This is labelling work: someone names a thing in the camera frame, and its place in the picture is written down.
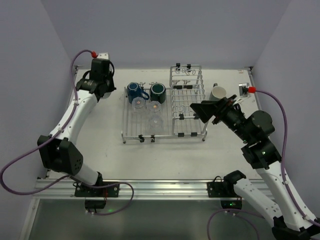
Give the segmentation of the clear glass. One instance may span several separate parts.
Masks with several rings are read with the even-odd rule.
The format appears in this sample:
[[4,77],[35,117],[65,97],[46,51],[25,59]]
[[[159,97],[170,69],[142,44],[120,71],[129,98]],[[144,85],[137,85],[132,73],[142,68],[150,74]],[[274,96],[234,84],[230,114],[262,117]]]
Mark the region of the clear glass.
[[164,129],[162,117],[159,115],[152,115],[147,123],[147,128],[151,133],[161,132]]
[[135,114],[142,114],[146,111],[147,102],[143,97],[135,97],[132,100],[132,111]]
[[151,101],[148,103],[147,109],[151,114],[160,115],[162,111],[162,104],[158,101]]

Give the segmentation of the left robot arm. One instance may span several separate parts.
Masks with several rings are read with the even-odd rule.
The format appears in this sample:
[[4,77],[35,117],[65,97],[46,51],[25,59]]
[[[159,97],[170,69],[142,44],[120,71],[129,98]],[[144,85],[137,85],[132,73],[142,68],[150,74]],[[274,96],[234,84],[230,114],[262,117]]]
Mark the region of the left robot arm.
[[37,140],[43,166],[54,172],[68,174],[79,182],[95,186],[99,172],[84,163],[83,155],[76,147],[79,133],[99,100],[107,99],[116,90],[114,66],[108,53],[100,53],[92,59],[91,69],[76,84],[76,95],[49,135]]

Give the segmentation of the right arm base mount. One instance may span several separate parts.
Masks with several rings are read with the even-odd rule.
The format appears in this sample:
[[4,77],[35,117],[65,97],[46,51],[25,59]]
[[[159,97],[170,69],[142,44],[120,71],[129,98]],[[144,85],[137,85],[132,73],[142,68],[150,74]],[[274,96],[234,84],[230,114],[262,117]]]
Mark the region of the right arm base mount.
[[243,208],[242,197],[238,196],[231,187],[221,176],[216,176],[212,181],[206,183],[208,197],[220,199],[223,209],[241,210]]

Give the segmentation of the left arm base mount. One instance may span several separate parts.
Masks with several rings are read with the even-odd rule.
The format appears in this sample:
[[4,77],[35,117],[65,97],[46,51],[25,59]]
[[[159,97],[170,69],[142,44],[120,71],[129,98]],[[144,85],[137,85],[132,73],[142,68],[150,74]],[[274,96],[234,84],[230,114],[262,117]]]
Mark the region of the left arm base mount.
[[92,186],[85,186],[82,183],[74,182],[75,187],[74,196],[77,198],[85,198],[84,208],[88,212],[97,213],[98,210],[105,208],[107,198],[117,198],[119,196],[120,184],[118,182],[99,183],[98,186],[108,186],[103,188],[93,188]]

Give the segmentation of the clear glass front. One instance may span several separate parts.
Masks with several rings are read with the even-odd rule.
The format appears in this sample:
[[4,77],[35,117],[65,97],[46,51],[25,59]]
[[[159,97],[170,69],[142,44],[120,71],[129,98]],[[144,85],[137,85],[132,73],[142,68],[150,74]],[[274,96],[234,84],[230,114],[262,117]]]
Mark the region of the clear glass front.
[[147,123],[147,128],[151,133],[161,132],[164,129],[162,117],[159,115],[152,115]]

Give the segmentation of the grey blue mug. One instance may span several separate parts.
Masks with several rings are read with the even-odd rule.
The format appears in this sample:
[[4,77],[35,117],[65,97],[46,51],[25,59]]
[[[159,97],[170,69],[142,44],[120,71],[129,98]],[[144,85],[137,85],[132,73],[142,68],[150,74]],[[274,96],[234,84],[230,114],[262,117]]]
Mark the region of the grey blue mug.
[[209,100],[216,102],[227,96],[227,91],[225,88],[219,86],[217,83],[213,84],[213,87],[210,91]]

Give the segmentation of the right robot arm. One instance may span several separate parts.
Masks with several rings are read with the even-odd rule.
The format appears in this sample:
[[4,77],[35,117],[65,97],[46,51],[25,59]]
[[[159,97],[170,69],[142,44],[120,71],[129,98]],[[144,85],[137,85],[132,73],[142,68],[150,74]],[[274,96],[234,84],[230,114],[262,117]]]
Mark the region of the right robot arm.
[[320,219],[305,205],[282,168],[284,158],[269,136],[275,131],[271,116],[257,110],[249,117],[236,103],[235,96],[219,101],[192,103],[192,110],[203,123],[222,122],[244,143],[245,160],[263,179],[273,199],[255,188],[239,170],[224,176],[227,191],[244,198],[271,226],[277,240],[310,240],[320,232]]

